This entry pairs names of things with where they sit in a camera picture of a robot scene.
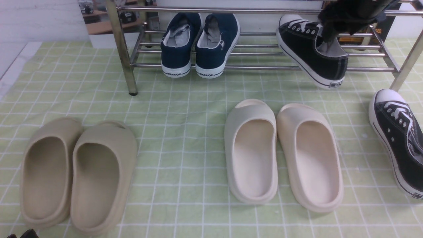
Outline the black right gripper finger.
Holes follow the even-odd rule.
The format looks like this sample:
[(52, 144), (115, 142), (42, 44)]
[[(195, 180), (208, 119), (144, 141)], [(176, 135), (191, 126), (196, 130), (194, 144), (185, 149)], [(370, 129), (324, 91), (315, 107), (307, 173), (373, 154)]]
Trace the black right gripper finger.
[(39, 238), (38, 234), (33, 229), (26, 230), (20, 238)]

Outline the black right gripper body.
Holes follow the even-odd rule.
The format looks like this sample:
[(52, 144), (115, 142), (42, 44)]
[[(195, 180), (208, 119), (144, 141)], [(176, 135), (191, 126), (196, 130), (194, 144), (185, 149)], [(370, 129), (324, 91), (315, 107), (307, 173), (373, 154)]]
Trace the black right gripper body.
[(353, 35), (385, 20), (385, 10), (398, 0), (338, 0), (324, 7), (318, 19), (322, 24), (322, 38), (332, 43), (340, 33)]

